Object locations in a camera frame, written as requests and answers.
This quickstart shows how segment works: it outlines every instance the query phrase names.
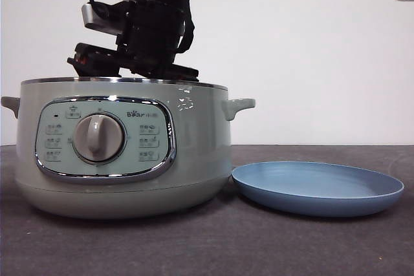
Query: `control knob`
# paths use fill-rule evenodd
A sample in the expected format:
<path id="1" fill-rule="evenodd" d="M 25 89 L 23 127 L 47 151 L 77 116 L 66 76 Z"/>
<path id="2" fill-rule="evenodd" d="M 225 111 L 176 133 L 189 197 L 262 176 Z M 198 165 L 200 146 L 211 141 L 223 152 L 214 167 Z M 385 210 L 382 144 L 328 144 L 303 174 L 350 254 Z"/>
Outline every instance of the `control knob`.
<path id="1" fill-rule="evenodd" d="M 121 151 L 124 139 L 124 130 L 113 117 L 93 114 L 76 126 L 73 146 L 84 160 L 104 162 Z"/>

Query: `black robotic arm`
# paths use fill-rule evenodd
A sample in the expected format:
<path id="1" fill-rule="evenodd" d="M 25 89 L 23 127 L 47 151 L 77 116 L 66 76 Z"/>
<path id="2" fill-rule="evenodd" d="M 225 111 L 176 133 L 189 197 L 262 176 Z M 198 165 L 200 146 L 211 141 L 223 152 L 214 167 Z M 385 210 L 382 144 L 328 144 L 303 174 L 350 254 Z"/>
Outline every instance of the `black robotic arm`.
<path id="1" fill-rule="evenodd" d="M 147 78 L 198 81 L 197 70 L 173 64 L 193 41 L 190 0 L 123 0 L 115 5 L 89 0 L 82 14 L 87 28 L 116 35 L 118 48 L 78 44 L 68 63 L 79 76 L 119 76 L 122 67 Z"/>

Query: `plate rim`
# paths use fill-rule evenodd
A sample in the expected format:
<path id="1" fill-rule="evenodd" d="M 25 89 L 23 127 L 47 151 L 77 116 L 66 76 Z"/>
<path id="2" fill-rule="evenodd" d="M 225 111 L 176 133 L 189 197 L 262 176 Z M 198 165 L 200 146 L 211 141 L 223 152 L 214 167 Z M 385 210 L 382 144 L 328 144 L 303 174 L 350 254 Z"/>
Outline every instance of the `plate rim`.
<path id="1" fill-rule="evenodd" d="M 384 175 L 388 178 L 396 180 L 400 184 L 400 189 L 398 189 L 397 191 L 394 191 L 392 193 L 386 193 L 386 194 L 381 194 L 381 195 L 371 195 L 371 196 L 356 196 L 356 197 L 309 196 L 309 195 L 299 195 L 299 194 L 284 193 L 284 192 L 278 192 L 278 191 L 263 189 L 262 187 L 257 187 L 257 186 L 253 186 L 251 184 L 247 184 L 245 182 L 242 182 L 242 181 L 240 181 L 240 179 L 237 179 L 234 176 L 235 171 L 238 170 L 239 168 L 242 168 L 242 167 L 257 165 L 257 164 L 274 164 L 274 163 L 276 163 L 276 164 L 281 164 L 281 163 L 320 164 L 320 165 L 340 166 L 340 167 L 345 167 L 345 168 L 357 169 L 357 170 L 361 170 L 361 171 L 369 171 L 369 172 L 376 173 L 376 174 L 379 174 L 379 175 Z M 382 197 L 395 196 L 395 195 L 401 194 L 401 192 L 403 192 L 404 188 L 405 188 L 405 185 L 401 180 L 399 180 L 399 179 L 397 179 L 393 176 L 390 176 L 390 175 L 387 175 L 387 174 L 384 174 L 384 173 L 380 173 L 379 171 L 373 171 L 373 170 L 370 170 L 370 169 L 365 169 L 365 168 L 355 167 L 355 166 L 348 166 L 348 165 L 343 165 L 343 164 L 333 164 L 333 163 L 323 163 L 323 162 L 309 162 L 309 161 L 267 161 L 267 162 L 249 163 L 249 164 L 245 164 L 245 165 L 240 165 L 240 166 L 236 167 L 235 169 L 233 169 L 232 170 L 232 178 L 236 182 L 238 182 L 240 184 L 243 184 L 244 186 L 248 186 L 248 187 L 251 187 L 253 189 L 269 192 L 269 193 L 272 193 L 272 194 L 288 195 L 288 196 L 303 197 L 303 198 L 316 198 L 316 199 L 324 199 L 324 200 L 365 200 L 365 199 L 373 199 L 373 198 L 382 198 Z"/>

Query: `cooker handle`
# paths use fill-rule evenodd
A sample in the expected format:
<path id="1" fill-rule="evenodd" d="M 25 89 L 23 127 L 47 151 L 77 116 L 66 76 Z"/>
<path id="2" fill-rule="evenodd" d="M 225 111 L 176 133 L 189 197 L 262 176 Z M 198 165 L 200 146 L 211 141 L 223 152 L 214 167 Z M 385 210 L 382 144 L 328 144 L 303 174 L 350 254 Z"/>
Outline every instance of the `cooker handle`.
<path id="1" fill-rule="evenodd" d="M 20 98 L 3 96 L 1 98 L 1 105 L 3 107 L 9 108 L 10 110 L 13 110 L 14 116 L 17 119 L 19 116 Z"/>
<path id="2" fill-rule="evenodd" d="M 243 98 L 240 100 L 226 100 L 223 104 L 224 115 L 227 121 L 232 121 L 235 118 L 235 114 L 239 111 L 254 108 L 256 101 L 252 98 Z"/>

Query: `gray table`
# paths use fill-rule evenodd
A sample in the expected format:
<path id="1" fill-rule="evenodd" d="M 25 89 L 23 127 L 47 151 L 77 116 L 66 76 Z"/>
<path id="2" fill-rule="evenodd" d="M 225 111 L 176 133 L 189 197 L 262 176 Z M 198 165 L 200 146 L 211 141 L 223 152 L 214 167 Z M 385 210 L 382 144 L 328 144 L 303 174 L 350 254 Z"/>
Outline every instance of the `gray table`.
<path id="1" fill-rule="evenodd" d="M 30 207 L 1 148 L 1 268 L 18 275 L 414 275 L 414 146 L 234 146 L 234 165 L 309 160 L 373 169 L 406 185 L 377 215 L 328 219 L 261 207 L 229 183 L 200 206 L 159 217 L 76 220 Z"/>

